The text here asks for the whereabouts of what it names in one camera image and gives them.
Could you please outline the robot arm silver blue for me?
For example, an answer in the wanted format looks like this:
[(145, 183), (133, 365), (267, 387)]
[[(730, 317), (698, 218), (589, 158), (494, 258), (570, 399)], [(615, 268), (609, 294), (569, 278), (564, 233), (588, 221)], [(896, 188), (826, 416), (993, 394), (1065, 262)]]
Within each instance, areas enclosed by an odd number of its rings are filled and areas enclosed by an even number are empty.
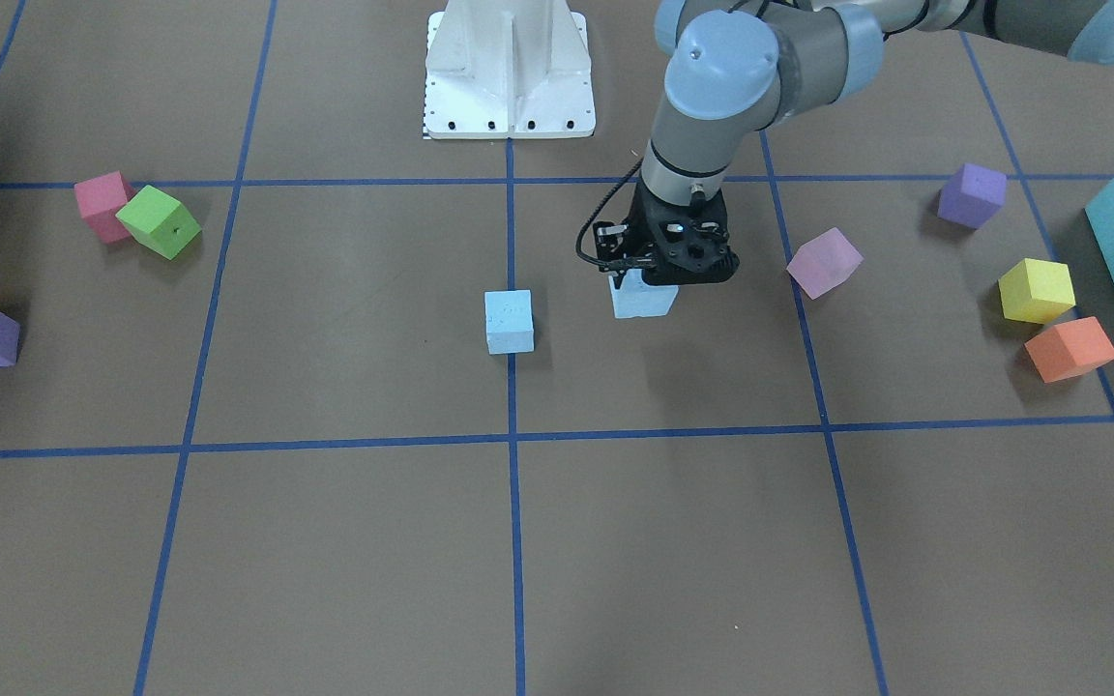
[(1114, 65), (1114, 1), (664, 1), (667, 53), (631, 210), (589, 217), (583, 259), (622, 290), (720, 283), (737, 273), (729, 245), (725, 171), (747, 133), (861, 92), (886, 41), (955, 30), (1003, 45)]

